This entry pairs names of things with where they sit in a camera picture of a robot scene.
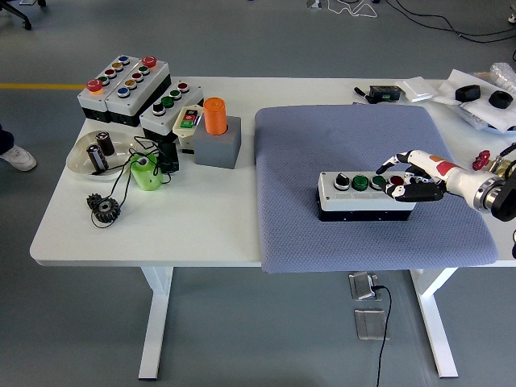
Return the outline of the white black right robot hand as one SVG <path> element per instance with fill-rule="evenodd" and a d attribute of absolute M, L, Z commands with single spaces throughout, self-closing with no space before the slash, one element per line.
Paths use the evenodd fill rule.
<path fill-rule="evenodd" d="M 488 178 L 472 173 L 451 161 L 421 150 L 398 153 L 387 160 L 377 171 L 381 175 L 396 164 L 410 164 L 403 185 L 382 183 L 381 189 L 398 202 L 433 202 L 443 198 L 445 193 L 465 199 L 475 210 L 482 210 L 482 185 Z"/>

